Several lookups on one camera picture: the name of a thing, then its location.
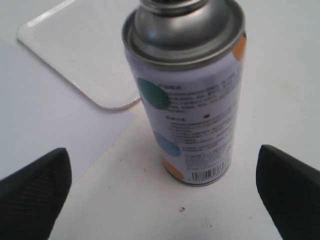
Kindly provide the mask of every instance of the green circle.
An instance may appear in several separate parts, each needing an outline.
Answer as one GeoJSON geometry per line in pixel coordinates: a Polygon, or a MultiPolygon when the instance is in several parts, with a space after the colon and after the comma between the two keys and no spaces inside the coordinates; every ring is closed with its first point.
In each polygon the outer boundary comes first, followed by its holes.
{"type": "Polygon", "coordinates": [[[169,95],[154,83],[137,78],[137,85],[142,96],[156,109],[166,110],[170,107],[169,95]]]}

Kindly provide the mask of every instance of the white plastic tray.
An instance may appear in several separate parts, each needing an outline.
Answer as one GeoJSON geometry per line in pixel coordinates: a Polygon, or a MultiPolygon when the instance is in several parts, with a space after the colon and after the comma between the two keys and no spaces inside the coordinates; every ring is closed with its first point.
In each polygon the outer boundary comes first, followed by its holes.
{"type": "Polygon", "coordinates": [[[137,0],[66,0],[24,24],[18,38],[99,106],[139,100],[121,39],[137,0]]]}

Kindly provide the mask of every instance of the metal can top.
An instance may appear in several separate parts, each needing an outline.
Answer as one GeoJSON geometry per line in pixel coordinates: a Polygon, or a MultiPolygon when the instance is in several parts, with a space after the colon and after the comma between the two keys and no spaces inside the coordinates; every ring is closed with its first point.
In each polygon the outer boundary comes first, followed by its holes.
{"type": "Polygon", "coordinates": [[[244,31],[245,16],[234,0],[140,0],[122,39],[140,61],[185,70],[222,58],[244,31]]]}

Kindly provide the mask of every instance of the black textured pad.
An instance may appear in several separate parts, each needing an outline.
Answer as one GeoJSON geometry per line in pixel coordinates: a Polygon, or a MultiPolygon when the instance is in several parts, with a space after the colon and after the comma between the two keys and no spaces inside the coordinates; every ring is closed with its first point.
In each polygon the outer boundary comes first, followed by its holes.
{"type": "Polygon", "coordinates": [[[47,240],[71,183],[64,148],[0,181],[0,240],[47,240]]]}
{"type": "Polygon", "coordinates": [[[284,240],[320,240],[320,172],[263,145],[256,186],[284,240]]]}

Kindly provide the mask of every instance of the barcode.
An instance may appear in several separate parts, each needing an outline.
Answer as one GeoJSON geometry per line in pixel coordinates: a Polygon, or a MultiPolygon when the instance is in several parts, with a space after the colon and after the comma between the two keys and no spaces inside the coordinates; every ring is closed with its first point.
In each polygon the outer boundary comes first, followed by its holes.
{"type": "Polygon", "coordinates": [[[199,181],[212,179],[217,175],[221,174],[225,170],[225,166],[226,166],[225,162],[222,162],[218,166],[208,171],[192,172],[192,180],[195,182],[199,182],[199,181]]]}

